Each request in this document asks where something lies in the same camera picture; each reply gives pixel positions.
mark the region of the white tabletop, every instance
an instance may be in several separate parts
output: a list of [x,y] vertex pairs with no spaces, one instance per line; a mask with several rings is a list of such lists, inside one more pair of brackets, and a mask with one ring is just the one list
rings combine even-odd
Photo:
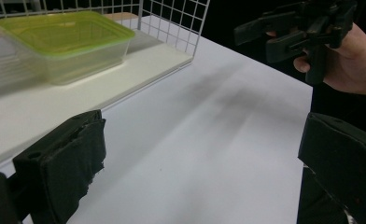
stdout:
[[296,223],[311,92],[201,38],[190,66],[103,109],[105,169],[69,223]]

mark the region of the wire grid panel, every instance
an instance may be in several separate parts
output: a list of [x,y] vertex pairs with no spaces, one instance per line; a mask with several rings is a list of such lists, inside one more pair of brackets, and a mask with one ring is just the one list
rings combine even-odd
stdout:
[[[194,56],[210,0],[0,0],[0,19],[97,11]],[[14,49],[0,38],[0,58]]]

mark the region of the clear plastic container with green lid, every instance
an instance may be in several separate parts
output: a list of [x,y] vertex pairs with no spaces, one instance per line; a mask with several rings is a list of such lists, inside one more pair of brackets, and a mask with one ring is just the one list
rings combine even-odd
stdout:
[[54,84],[67,84],[123,62],[134,31],[96,12],[4,18],[0,34],[20,60]]

